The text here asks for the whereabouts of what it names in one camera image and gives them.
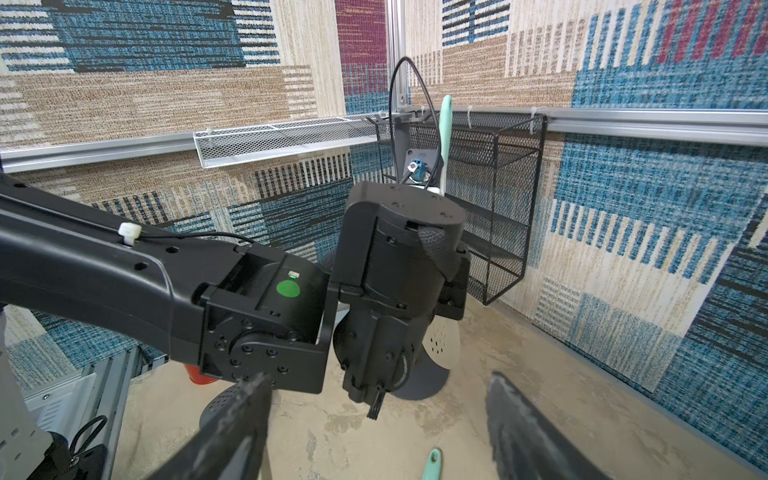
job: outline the green sticker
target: green sticker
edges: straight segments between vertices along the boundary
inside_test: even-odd
[[[299,296],[301,289],[299,288],[299,284],[293,280],[283,280],[277,284],[277,292],[282,296],[295,298]]]

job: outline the wire mesh basket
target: wire mesh basket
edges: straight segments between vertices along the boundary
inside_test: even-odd
[[[203,168],[376,142],[374,114],[346,115],[194,132]]]
[[[547,118],[537,114],[453,117],[445,196],[467,213],[468,291],[488,305],[525,275]],[[409,126],[411,148],[434,148],[435,128]],[[379,126],[389,144],[389,129]]]

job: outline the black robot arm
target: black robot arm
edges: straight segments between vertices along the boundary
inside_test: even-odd
[[[0,302],[124,333],[209,376],[266,372],[275,388],[319,393],[342,301],[344,387],[373,404],[405,382],[434,313],[463,314],[464,220],[425,190],[359,183],[330,274],[257,243],[148,225],[129,246],[123,217],[0,175]]]

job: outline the black wire basket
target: black wire basket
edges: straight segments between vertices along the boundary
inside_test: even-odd
[[[411,148],[434,148],[435,128],[411,124]],[[377,128],[389,145],[386,125]],[[547,130],[545,115],[454,113],[445,196],[467,212],[468,291],[488,305],[525,275]]]

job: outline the mint green brush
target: mint green brush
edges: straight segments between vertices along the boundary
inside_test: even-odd
[[[453,125],[453,100],[451,95],[442,98],[440,107],[440,156],[442,156],[442,171],[440,172],[440,194],[445,195],[445,179],[448,172],[448,152],[451,150],[451,126]]]
[[[424,465],[424,473],[422,473],[422,480],[440,480],[440,471],[442,470],[442,452],[440,449],[432,449],[429,453],[426,465]]]

